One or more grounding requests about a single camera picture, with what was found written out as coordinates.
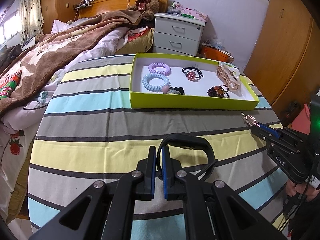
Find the right hand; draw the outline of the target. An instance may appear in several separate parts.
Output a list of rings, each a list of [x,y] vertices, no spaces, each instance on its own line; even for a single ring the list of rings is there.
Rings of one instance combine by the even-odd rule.
[[[304,194],[306,196],[307,202],[312,201],[319,194],[319,190],[313,188],[309,184],[307,183],[295,184],[289,179],[286,182],[285,191],[286,191],[286,194],[290,197],[293,197],[296,194]]]

